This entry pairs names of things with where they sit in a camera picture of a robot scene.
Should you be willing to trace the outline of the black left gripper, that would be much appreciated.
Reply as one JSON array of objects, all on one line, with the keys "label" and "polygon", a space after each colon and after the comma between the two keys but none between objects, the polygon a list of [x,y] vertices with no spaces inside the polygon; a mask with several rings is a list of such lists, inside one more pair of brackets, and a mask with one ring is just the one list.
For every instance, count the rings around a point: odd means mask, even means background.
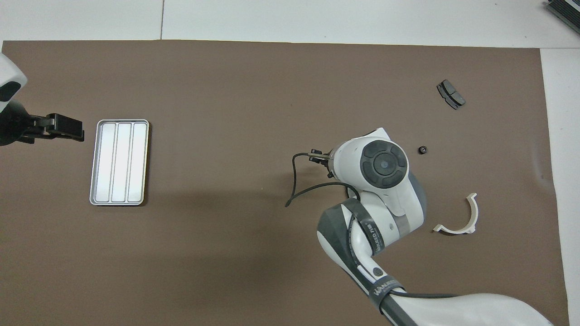
[{"label": "black left gripper", "polygon": [[52,136],[84,142],[83,122],[57,113],[47,117],[31,116],[18,101],[9,101],[0,112],[0,146],[14,142],[34,144],[33,138]]}]

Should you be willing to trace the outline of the silver metal tray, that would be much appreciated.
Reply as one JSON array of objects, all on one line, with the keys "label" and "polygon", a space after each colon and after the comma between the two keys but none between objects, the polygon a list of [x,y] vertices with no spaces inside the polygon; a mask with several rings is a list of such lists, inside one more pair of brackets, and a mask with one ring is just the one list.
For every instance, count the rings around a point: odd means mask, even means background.
[{"label": "silver metal tray", "polygon": [[145,201],[150,124],[145,119],[100,120],[91,173],[94,206],[141,206]]}]

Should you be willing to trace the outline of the brown table mat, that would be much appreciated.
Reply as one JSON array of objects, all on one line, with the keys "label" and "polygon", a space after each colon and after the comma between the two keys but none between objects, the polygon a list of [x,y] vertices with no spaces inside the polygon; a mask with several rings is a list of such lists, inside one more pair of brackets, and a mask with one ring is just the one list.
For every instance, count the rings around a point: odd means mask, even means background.
[{"label": "brown table mat", "polygon": [[[0,326],[387,325],[319,245],[338,186],[284,204],[292,155],[385,128],[427,218],[377,262],[408,291],[568,304],[537,49],[4,42],[32,114],[85,142],[0,147]],[[466,104],[437,91],[448,80]],[[100,120],[150,124],[145,201],[89,202]],[[426,146],[428,153],[418,154]],[[472,235],[466,197],[477,193]]]}]

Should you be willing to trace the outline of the wide dark grey brake pad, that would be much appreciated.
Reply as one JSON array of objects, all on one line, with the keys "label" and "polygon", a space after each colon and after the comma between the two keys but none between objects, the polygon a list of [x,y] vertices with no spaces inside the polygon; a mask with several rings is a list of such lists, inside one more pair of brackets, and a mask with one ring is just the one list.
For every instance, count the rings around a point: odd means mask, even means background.
[{"label": "wide dark grey brake pad", "polygon": [[448,80],[441,81],[441,83],[437,85],[437,91],[444,101],[454,110],[457,110],[466,104],[464,97],[458,93],[455,86]]}]

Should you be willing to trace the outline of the black ribbed device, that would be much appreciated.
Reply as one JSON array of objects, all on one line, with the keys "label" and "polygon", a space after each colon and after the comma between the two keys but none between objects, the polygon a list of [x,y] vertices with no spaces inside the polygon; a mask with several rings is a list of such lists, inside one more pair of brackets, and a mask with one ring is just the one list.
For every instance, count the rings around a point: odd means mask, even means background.
[{"label": "black ribbed device", "polygon": [[548,0],[546,8],[580,34],[580,0]]}]

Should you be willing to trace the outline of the white curved plastic bracket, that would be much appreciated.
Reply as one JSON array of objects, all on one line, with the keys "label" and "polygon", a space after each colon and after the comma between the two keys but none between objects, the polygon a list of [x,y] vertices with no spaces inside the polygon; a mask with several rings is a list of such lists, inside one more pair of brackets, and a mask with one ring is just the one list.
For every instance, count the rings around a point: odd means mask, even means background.
[{"label": "white curved plastic bracket", "polygon": [[458,230],[452,230],[445,227],[445,225],[437,224],[433,227],[432,231],[446,235],[472,235],[476,231],[476,224],[479,220],[479,207],[476,202],[476,197],[477,193],[471,193],[466,197],[470,206],[470,219],[464,227]]}]

